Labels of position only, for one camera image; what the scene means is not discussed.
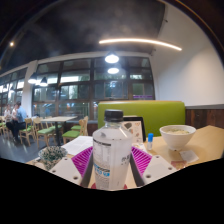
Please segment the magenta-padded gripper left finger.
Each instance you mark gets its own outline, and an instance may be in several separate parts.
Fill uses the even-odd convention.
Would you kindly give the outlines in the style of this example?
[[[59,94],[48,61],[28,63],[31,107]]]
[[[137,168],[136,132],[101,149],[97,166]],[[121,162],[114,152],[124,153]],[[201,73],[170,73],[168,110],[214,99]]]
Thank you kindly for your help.
[[[92,150],[92,147],[88,147],[72,158],[64,157],[50,170],[50,173],[87,188],[93,168]]]

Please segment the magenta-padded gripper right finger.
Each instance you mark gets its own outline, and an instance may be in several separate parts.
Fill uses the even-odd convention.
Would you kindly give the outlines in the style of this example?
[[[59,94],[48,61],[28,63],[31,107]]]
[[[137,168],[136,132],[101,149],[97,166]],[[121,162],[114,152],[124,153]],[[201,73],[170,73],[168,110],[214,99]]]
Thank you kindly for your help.
[[[162,156],[152,156],[136,147],[131,150],[130,165],[138,187],[150,184],[177,171]]]

